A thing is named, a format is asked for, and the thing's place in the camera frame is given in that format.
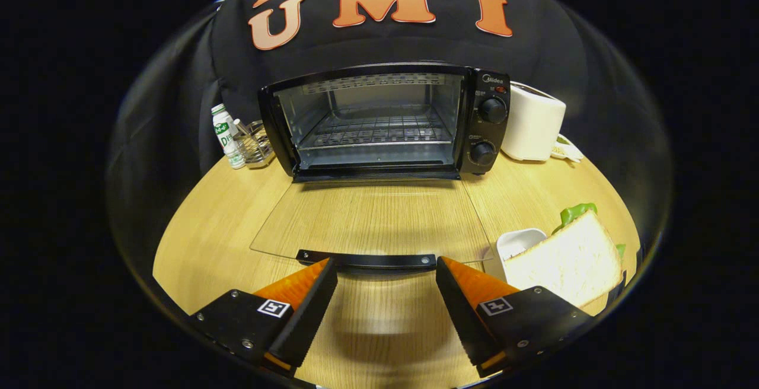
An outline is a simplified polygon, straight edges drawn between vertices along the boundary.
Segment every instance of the white container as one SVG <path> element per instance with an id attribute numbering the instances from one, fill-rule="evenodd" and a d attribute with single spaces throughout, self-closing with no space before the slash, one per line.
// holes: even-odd
<path id="1" fill-rule="evenodd" d="M 496 257 L 493 260 L 483 262 L 485 273 L 495 276 L 501 281 L 506 281 L 503 261 L 527 251 L 546 238 L 548 236 L 542 230 L 534 227 L 504 233 L 496 241 Z"/>
<path id="2" fill-rule="evenodd" d="M 564 121 L 566 105 L 519 82 L 511 83 L 510 101 L 501 149 L 515 160 L 548 160 Z"/>
<path id="3" fill-rule="evenodd" d="M 219 138 L 219 143 L 222 144 L 224 154 L 229 158 L 229 164 L 235 170 L 245 167 L 245 158 L 240 153 L 236 141 L 232 139 L 238 133 L 238 128 L 224 104 L 212 107 L 211 116 L 213 130 L 216 132 L 216 137 Z"/>

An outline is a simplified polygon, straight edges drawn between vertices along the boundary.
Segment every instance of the black knob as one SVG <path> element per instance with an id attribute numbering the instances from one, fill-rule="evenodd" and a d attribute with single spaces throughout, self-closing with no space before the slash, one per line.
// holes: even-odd
<path id="1" fill-rule="evenodd" d="M 501 99 L 490 97 L 480 103 L 480 116 L 484 121 L 501 124 L 506 119 L 506 105 Z"/>
<path id="2" fill-rule="evenodd" d="M 496 150 L 493 149 L 493 144 L 477 143 L 472 148 L 470 156 L 477 165 L 490 165 L 496 160 Z"/>

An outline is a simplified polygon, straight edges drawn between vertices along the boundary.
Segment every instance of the white dish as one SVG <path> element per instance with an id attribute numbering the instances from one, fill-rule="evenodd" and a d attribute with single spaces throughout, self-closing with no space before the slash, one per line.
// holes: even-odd
<path id="1" fill-rule="evenodd" d="M 568 159 L 572 162 L 580 162 L 580 160 L 583 159 L 585 155 L 582 154 L 580 149 L 578 149 L 577 146 L 572 143 L 572 141 L 569 141 L 569 138 L 559 134 L 556 138 L 556 143 L 553 144 L 551 157 L 562 160 Z"/>
<path id="2" fill-rule="evenodd" d="M 503 261 L 527 251 L 545 238 L 548 236 L 534 227 L 504 233 L 496 241 L 496 257 L 493 260 L 485 260 L 483 263 L 485 272 L 505 281 Z"/>

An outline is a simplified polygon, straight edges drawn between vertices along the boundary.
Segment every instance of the stainless steel utensil holder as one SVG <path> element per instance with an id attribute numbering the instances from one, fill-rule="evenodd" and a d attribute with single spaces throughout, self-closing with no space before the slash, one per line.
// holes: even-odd
<path id="1" fill-rule="evenodd" d="M 238 142 L 240 153 L 245 158 L 245 165 L 248 168 L 266 167 L 275 155 L 266 130 L 263 129 L 263 121 L 250 122 L 244 128 L 250 134 L 245 134 L 241 130 L 233 137 L 233 140 Z"/>

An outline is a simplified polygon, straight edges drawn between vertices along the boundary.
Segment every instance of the bread slice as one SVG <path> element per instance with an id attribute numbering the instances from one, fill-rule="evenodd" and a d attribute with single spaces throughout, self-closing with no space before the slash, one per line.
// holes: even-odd
<path id="1" fill-rule="evenodd" d="M 607 294 L 622 278 L 619 253 L 593 211 L 503 265 L 511 286 L 544 286 L 578 308 Z"/>

